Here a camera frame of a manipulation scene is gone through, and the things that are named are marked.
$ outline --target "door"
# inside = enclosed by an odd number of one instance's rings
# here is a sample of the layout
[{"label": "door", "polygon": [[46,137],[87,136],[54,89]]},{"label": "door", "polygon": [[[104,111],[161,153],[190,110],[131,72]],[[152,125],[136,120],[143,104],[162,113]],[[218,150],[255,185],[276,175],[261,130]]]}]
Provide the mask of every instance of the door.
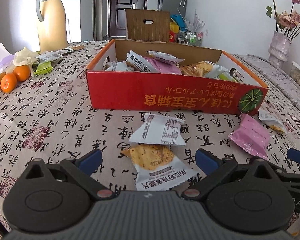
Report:
[{"label": "door", "polygon": [[124,9],[128,8],[145,9],[146,0],[110,0],[110,37],[126,36],[126,20]]}]

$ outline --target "yellow thermos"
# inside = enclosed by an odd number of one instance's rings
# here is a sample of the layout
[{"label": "yellow thermos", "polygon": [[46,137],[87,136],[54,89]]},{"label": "yellow thermos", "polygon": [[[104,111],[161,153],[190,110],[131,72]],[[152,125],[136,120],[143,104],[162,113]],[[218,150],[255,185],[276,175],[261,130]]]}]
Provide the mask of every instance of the yellow thermos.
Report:
[{"label": "yellow thermos", "polygon": [[62,1],[37,0],[36,9],[40,52],[66,48],[66,11]]}]

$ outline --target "green snack packet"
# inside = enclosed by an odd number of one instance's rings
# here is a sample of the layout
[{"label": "green snack packet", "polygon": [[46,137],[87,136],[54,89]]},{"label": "green snack packet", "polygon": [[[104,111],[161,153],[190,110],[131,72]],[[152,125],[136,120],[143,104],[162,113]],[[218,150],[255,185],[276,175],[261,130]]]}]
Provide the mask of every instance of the green snack packet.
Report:
[{"label": "green snack packet", "polygon": [[34,72],[35,75],[43,75],[51,72],[53,67],[51,66],[51,61],[40,63],[37,70]]}]

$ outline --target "wooden chair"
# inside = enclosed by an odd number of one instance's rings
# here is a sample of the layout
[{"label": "wooden chair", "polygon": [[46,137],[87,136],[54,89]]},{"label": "wooden chair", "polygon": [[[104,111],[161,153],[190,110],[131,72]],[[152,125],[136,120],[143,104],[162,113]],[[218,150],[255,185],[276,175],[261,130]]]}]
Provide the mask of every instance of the wooden chair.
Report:
[{"label": "wooden chair", "polygon": [[125,9],[127,40],[169,41],[170,12]]}]

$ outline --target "flower vase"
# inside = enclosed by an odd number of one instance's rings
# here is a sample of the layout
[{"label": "flower vase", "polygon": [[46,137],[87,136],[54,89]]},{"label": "flower vase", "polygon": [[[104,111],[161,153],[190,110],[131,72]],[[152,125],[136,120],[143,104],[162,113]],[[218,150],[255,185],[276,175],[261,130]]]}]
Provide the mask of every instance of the flower vase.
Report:
[{"label": "flower vase", "polygon": [[268,50],[270,53],[269,61],[282,69],[283,64],[288,61],[291,44],[292,40],[287,35],[274,31]]}]

